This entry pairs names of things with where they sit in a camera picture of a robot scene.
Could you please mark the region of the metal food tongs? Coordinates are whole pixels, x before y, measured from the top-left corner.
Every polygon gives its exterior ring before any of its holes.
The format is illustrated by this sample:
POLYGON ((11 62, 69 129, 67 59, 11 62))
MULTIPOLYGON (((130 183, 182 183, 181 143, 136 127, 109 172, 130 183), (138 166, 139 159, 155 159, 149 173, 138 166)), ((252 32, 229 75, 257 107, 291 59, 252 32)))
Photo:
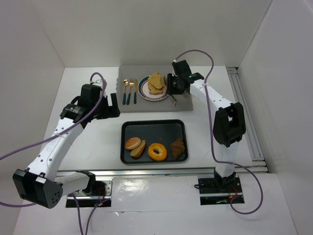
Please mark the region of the metal food tongs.
MULTIPOLYGON (((167 77, 166 76, 163 77, 163 82, 164 82, 164 87, 167 90, 168 82, 167 82, 167 77)), ((169 94, 169 96, 171 98, 171 101, 172 101, 173 105, 176 106, 177 105, 177 99, 175 98, 175 96, 172 95, 172 94, 169 94)))

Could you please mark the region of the large seeded bread slice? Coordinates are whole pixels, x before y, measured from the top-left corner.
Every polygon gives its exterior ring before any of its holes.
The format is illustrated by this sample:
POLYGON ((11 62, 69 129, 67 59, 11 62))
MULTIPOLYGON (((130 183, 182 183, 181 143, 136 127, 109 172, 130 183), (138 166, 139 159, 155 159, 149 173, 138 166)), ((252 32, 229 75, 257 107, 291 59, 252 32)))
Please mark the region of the large seeded bread slice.
POLYGON ((163 87, 158 89, 158 88, 154 87, 150 82, 148 82, 148 89, 149 89, 150 94, 153 94, 153 95, 163 94, 163 87))

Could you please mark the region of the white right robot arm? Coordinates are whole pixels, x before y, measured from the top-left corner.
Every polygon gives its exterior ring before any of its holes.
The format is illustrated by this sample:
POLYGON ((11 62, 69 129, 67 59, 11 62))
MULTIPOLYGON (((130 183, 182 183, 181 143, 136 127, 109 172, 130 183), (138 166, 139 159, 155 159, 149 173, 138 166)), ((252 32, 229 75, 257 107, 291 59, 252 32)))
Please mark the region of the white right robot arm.
POLYGON ((214 178, 224 184, 233 181, 238 143, 246 133, 242 104, 224 98, 200 73, 192 73, 185 60, 174 60, 172 67, 173 72, 167 75, 166 93, 171 96, 188 93, 207 105, 211 151, 217 163, 214 178))

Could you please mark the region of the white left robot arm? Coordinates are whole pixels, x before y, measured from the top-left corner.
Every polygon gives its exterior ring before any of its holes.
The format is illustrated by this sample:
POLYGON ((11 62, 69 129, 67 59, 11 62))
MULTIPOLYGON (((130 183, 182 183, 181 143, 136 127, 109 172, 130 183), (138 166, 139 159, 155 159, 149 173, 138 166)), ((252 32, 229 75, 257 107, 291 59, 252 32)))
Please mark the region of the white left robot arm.
POLYGON ((25 170, 17 169, 13 181, 21 199, 55 207, 60 198, 81 190, 86 195, 101 185, 95 174, 86 170, 56 178, 59 167, 76 138, 93 119, 119 117, 117 97, 111 94, 112 105, 100 86, 85 84, 81 94, 61 112, 53 140, 49 141, 25 170))

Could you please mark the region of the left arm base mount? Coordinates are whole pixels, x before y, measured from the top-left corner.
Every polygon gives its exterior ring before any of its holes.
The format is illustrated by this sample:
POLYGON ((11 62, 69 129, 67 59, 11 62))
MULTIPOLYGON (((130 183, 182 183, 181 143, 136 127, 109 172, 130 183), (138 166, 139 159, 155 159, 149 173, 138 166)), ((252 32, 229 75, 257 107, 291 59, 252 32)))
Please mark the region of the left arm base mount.
POLYGON ((112 179, 105 179, 96 183, 91 194, 85 194, 80 190, 75 191, 73 195, 81 208, 92 208, 95 206, 108 208, 112 205, 112 185, 112 179))

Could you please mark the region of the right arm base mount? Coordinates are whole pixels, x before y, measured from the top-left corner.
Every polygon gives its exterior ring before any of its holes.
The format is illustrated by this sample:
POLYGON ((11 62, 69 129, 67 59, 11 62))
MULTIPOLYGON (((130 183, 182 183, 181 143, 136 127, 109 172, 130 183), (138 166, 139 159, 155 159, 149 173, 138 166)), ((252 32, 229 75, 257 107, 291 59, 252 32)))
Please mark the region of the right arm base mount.
POLYGON ((202 177, 194 188, 199 191, 201 205, 243 204, 245 202, 241 181, 236 173, 222 177, 216 170, 212 177, 202 177))

